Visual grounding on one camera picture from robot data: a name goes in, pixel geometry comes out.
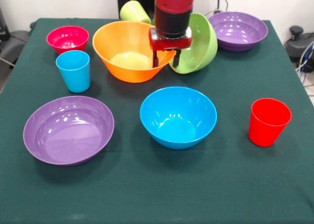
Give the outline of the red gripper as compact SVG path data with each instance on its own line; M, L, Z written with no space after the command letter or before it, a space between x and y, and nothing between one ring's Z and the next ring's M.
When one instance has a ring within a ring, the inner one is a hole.
M149 29L149 42L150 47L153 50L153 68L159 66L159 58L157 56L157 51L159 50L176 50L176 54L173 58L173 67L176 68L179 65L182 50L191 45L192 30L188 27L183 37L179 39L170 39L159 36L157 30L153 27Z

